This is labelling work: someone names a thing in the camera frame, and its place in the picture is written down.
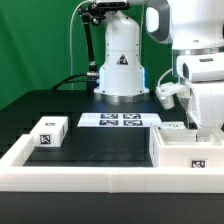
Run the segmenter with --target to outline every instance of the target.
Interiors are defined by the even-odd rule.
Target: green wall
[[[0,0],[0,109],[30,90],[50,89],[70,75],[69,25],[75,0]],[[127,14],[137,22],[142,7]],[[104,27],[92,27],[96,61],[104,62]],[[74,22],[74,73],[86,72],[88,60],[83,25]],[[145,33],[142,65],[146,85],[154,89],[158,77],[171,67],[168,45],[153,42]]]

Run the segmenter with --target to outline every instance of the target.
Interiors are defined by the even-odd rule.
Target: black tabletop
[[[177,104],[165,111],[154,93],[136,103],[98,101],[84,91],[32,91],[0,111],[0,156],[42,116],[67,116],[61,148],[36,148],[26,166],[150,167],[148,128],[77,128],[82,113],[158,113],[184,121]],[[0,192],[0,223],[224,223],[223,194]]]

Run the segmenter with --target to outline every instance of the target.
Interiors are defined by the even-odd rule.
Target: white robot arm
[[[105,11],[106,53],[100,68],[95,97],[113,102],[135,102],[148,96],[145,71],[140,64],[140,28],[121,10],[130,5],[146,4],[145,0],[95,0],[97,10]]]
[[[171,43],[177,84],[158,87],[163,100],[179,85],[178,97],[198,127],[224,123],[224,1],[151,0],[147,31],[157,42]]]

